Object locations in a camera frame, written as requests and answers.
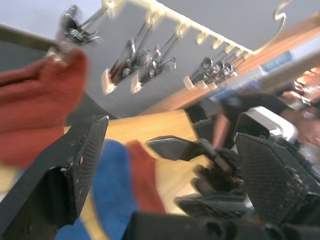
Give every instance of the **white rack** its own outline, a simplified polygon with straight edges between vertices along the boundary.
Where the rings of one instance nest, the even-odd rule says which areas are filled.
[[[272,18],[276,21],[281,21],[279,29],[272,38],[270,38],[266,43],[264,43],[256,50],[250,50],[232,40],[229,40],[226,37],[210,30],[209,28],[191,20],[190,18],[166,7],[156,0],[102,0],[102,8],[107,10],[108,12],[117,13],[120,11],[121,6],[128,2],[136,4],[148,10],[146,14],[146,23],[148,25],[153,26],[161,17],[170,18],[179,22],[177,27],[177,34],[179,34],[181,37],[185,31],[187,31],[189,28],[193,28],[199,31],[199,35],[197,36],[195,41],[196,44],[200,45],[205,38],[207,38],[208,36],[212,36],[216,38],[216,40],[212,43],[213,49],[219,48],[222,43],[227,43],[227,47],[224,49],[224,52],[226,54],[229,54],[233,49],[237,49],[234,55],[236,57],[239,57],[241,54],[243,54],[242,58],[247,59],[250,55],[256,55],[261,52],[261,50],[268,46],[279,35],[285,25],[285,21],[287,18],[284,12],[279,13],[279,11],[283,9],[290,1],[291,0],[285,0],[275,9]]]

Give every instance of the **wooden floor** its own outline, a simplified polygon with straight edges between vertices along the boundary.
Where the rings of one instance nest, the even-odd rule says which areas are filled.
[[[126,144],[132,140],[139,140],[144,144],[149,139],[165,135],[173,135],[190,141],[197,139],[190,121],[183,110],[111,120],[105,138],[116,140],[122,144]],[[194,177],[192,169],[197,164],[205,164],[205,158],[198,157],[191,162],[170,161],[159,158],[156,153],[147,147],[146,150],[157,159],[157,189],[166,211],[168,213],[183,214],[175,206],[173,200],[176,196],[194,193],[194,190],[190,186],[190,180]],[[0,193],[10,189],[16,173],[17,170],[15,168],[0,165]],[[89,194],[85,202],[81,219],[91,239],[109,239],[97,221],[91,194]]]

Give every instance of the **red cloth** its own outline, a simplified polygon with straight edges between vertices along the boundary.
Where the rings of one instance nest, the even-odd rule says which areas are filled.
[[[86,56],[63,67],[42,59],[0,73],[0,161],[28,167],[64,134],[65,121],[78,105],[85,84]]]
[[[165,213],[166,210],[156,186],[156,159],[151,157],[137,140],[125,146],[130,154],[133,194],[140,210]]]

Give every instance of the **person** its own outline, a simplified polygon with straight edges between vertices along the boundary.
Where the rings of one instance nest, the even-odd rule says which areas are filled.
[[[292,110],[284,101],[274,95],[251,93],[234,95],[220,101],[222,112],[213,127],[212,145],[215,148],[232,148],[233,133],[241,113],[250,108],[262,106],[295,125],[299,144],[320,146],[320,120],[308,119],[299,111]]]

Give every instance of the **blue cloth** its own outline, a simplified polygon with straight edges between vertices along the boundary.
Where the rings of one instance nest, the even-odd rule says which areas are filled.
[[[121,240],[131,215],[138,209],[134,198],[127,148],[106,140],[92,184],[93,202],[100,224],[111,240]]]
[[[83,223],[78,218],[74,225],[67,225],[62,227],[55,240],[91,240],[87,230],[85,229]]]

